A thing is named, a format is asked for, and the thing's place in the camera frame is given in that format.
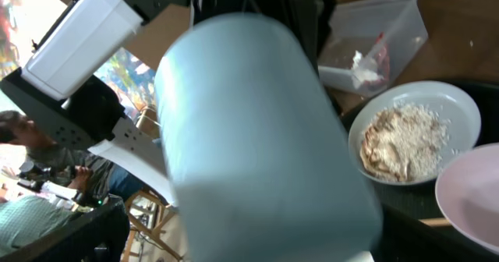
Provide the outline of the white tissue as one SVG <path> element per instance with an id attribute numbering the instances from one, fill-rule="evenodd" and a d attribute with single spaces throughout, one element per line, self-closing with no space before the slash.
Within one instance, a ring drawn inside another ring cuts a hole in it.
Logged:
<path id="1" fill-rule="evenodd" d="M 378 72 L 379 65 L 372 58 L 365 59 L 363 54 L 355 51 L 352 58 L 352 82 L 355 88 L 360 88 L 364 83 L 372 83 L 382 80 L 383 76 Z"/>

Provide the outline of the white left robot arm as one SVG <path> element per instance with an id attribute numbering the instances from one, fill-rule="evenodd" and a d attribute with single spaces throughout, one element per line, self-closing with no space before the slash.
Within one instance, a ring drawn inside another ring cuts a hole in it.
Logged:
<path id="1" fill-rule="evenodd" d="M 323 101 L 317 60 L 337 0 L 72 0 L 2 91 L 50 136 L 130 171 L 170 204 L 186 186 L 264 167 L 292 100 Z M 168 6 L 190 28 L 166 51 L 154 89 L 162 145 L 125 114 L 95 72 Z"/>

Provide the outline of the seated person in background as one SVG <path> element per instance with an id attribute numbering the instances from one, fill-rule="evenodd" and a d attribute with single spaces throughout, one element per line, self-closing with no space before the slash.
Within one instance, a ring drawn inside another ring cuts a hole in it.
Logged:
<path id="1" fill-rule="evenodd" d="M 88 150 L 63 147 L 18 111 L 1 112 L 1 143 L 26 148 L 27 160 L 48 168 L 49 180 L 99 200 L 109 194 L 128 200 L 146 185 L 124 168 Z"/>

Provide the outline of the grey plate with food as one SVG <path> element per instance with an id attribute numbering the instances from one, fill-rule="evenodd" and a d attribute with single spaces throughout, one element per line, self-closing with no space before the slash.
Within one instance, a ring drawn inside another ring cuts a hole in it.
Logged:
<path id="1" fill-rule="evenodd" d="M 412 186 L 432 181 L 481 131 L 477 103 L 449 83 L 421 81 L 368 102 L 349 128 L 349 150 L 375 182 Z"/>

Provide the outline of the pink bowl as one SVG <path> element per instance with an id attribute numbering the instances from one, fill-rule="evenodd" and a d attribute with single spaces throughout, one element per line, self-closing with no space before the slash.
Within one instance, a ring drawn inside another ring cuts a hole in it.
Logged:
<path id="1" fill-rule="evenodd" d="M 437 177 L 437 205 L 467 239 L 498 254 L 498 145 L 460 154 Z"/>

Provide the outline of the red snack wrapper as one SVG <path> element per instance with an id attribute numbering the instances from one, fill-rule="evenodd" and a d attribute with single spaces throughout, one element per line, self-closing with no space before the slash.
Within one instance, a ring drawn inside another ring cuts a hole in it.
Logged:
<path id="1" fill-rule="evenodd" d="M 390 79 L 390 56 L 388 52 L 388 46 L 386 43 L 383 43 L 384 33 L 381 32 L 375 44 L 379 45 L 374 59 L 377 63 L 377 79 L 375 80 L 375 84 L 387 83 Z"/>

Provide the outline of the clear plastic waste bin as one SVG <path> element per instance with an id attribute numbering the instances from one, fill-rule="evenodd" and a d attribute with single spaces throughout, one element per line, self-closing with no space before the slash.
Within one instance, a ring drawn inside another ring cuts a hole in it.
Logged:
<path id="1" fill-rule="evenodd" d="M 339 5 L 329 21 L 331 36 L 318 59 L 320 81 L 364 97 L 388 89 L 428 38 L 417 1 L 362 0 Z M 381 32 L 390 56 L 390 79 L 355 88 L 351 70 L 355 51 L 365 59 L 374 59 L 379 47 L 375 42 Z"/>

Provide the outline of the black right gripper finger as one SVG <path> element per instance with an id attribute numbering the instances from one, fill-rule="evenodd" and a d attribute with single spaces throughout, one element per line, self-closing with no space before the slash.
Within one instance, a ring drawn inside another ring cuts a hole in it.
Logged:
<path id="1" fill-rule="evenodd" d="M 129 231 L 120 197 L 86 213 L 35 195 L 1 198 L 2 261 L 120 261 Z"/>

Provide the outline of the blue cup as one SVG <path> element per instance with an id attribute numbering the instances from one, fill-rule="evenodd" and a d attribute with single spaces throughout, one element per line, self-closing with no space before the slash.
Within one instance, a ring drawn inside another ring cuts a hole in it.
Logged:
<path id="1" fill-rule="evenodd" d="M 292 32 L 249 13 L 205 20 L 155 76 L 168 176 L 195 261 L 345 261 L 380 204 Z"/>

